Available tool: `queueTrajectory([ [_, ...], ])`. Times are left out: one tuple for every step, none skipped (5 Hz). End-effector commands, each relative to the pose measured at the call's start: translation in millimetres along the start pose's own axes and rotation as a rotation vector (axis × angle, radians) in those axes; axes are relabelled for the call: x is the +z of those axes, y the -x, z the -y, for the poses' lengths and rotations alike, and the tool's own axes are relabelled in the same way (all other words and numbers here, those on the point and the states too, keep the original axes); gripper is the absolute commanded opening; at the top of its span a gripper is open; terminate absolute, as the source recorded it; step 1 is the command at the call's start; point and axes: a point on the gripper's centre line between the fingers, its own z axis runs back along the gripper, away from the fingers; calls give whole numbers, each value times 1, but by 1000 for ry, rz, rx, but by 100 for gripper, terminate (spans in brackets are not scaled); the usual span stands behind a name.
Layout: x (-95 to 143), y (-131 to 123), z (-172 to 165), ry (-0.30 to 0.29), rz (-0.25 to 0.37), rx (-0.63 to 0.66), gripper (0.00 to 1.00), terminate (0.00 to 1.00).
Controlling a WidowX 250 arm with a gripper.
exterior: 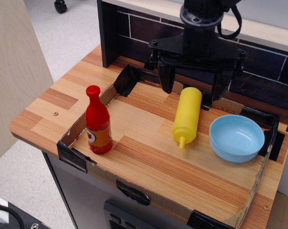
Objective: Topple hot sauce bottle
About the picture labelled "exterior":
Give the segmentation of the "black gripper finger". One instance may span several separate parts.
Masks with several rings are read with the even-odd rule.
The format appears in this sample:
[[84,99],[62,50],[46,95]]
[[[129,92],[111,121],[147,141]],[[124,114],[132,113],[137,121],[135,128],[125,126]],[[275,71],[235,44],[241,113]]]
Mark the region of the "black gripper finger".
[[163,63],[158,65],[158,75],[160,84],[163,91],[170,94],[172,92],[174,80],[175,80],[176,69],[173,66],[169,66]]
[[215,74],[212,86],[212,101],[220,100],[223,97],[228,90],[233,75],[233,70],[225,70]]

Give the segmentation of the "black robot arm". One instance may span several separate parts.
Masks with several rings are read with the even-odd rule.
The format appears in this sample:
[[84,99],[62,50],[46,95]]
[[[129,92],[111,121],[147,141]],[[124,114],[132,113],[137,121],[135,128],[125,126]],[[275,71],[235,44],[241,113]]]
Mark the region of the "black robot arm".
[[183,33],[149,42],[152,54],[147,64],[158,69],[162,89],[171,93],[176,69],[213,73],[211,101],[221,99],[231,79],[241,76],[248,52],[228,43],[241,28],[229,35],[222,33],[224,13],[232,11],[239,26],[242,17],[236,0],[186,0],[180,18]]

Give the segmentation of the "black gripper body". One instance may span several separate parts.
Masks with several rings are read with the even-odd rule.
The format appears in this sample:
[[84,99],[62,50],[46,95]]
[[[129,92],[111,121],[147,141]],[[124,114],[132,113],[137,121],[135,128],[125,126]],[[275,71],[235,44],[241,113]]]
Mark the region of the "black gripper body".
[[184,29],[183,33],[149,42],[152,50],[145,68],[154,70],[160,63],[175,69],[187,69],[206,73],[233,70],[233,77],[242,74],[244,61],[249,53],[228,41],[220,39],[216,32]]

